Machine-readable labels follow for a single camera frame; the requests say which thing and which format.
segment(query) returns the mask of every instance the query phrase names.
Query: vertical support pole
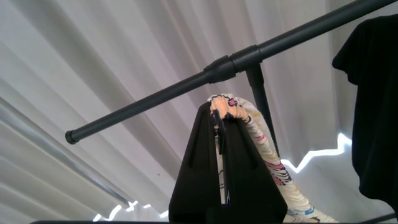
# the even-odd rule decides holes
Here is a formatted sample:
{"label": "vertical support pole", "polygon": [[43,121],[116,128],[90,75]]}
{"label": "vertical support pole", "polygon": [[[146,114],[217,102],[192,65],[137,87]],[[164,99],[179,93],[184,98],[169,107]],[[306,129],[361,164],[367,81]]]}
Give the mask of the vertical support pole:
{"label": "vertical support pole", "polygon": [[264,89],[264,77],[262,76],[260,64],[249,67],[246,70],[246,75],[248,76],[249,84],[254,95],[254,100],[256,101],[257,109],[262,113],[268,125],[269,131],[271,132],[272,140],[275,144],[276,152],[279,156],[274,125],[272,124],[271,112],[269,111],[266,90]]}

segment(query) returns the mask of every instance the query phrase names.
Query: clothes rack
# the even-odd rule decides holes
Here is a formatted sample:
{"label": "clothes rack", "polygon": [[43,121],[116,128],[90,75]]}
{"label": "clothes rack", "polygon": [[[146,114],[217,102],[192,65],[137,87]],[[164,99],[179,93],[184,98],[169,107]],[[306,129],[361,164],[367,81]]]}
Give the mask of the clothes rack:
{"label": "clothes rack", "polygon": [[246,72],[256,105],[259,111],[263,114],[264,119],[270,128],[272,139],[274,140],[275,147],[279,153],[274,126],[271,119],[271,112],[269,110],[267,96],[264,89],[264,78],[260,63],[266,58],[322,35],[396,1],[398,0],[356,0],[262,44],[252,45],[230,56],[225,55],[224,57],[215,60],[202,72],[197,73],[196,75],[160,90],[157,93],[147,96],[78,129],[67,131],[65,133],[65,138],[70,144],[75,144],[81,139],[91,136],[92,134],[118,124],[125,119],[131,118],[207,83],[223,82],[230,78],[234,78],[237,73]]}

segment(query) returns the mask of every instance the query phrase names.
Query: black t-shirt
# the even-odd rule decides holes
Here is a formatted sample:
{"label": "black t-shirt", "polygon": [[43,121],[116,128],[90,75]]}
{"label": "black t-shirt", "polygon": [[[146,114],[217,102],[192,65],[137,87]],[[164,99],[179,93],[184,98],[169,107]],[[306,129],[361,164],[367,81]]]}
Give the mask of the black t-shirt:
{"label": "black t-shirt", "polygon": [[398,213],[398,15],[357,26],[332,65],[358,86],[352,153],[359,190]]}

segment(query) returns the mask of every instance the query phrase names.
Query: black fabric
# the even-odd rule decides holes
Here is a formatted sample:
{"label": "black fabric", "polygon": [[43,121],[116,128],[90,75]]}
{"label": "black fabric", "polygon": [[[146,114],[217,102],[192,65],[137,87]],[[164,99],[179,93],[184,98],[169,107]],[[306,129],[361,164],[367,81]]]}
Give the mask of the black fabric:
{"label": "black fabric", "polygon": [[223,155],[229,205],[221,204],[210,103],[199,110],[169,205],[176,223],[281,223],[287,205],[262,161],[243,121],[224,120]]}
{"label": "black fabric", "polygon": [[398,212],[398,15],[361,23],[333,59],[358,86],[353,167],[360,192]]}

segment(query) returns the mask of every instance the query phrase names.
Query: white patterned cloth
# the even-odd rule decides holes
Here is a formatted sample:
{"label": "white patterned cloth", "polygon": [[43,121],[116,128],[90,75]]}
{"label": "white patterned cloth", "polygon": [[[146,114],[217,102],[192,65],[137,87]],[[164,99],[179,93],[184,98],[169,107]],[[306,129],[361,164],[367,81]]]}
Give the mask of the white patterned cloth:
{"label": "white patterned cloth", "polygon": [[[208,101],[211,103],[212,116],[214,116],[214,110],[217,110],[217,114],[221,119],[232,116],[244,121],[246,128],[254,144],[256,145],[260,156],[262,157],[262,160],[266,163],[271,176],[273,177],[288,206],[288,212],[284,222],[337,223],[337,221],[332,217],[329,217],[328,215],[325,215],[324,213],[315,209],[308,201],[308,198],[306,198],[306,196],[304,196],[295,186],[290,174],[280,162],[266,121],[262,117],[261,112],[258,111],[252,103],[243,98],[234,97],[232,94],[213,95],[208,98]],[[218,151],[218,136],[216,136],[216,148]],[[221,202],[225,203],[223,197],[223,162],[222,156],[218,153],[217,163]]]}

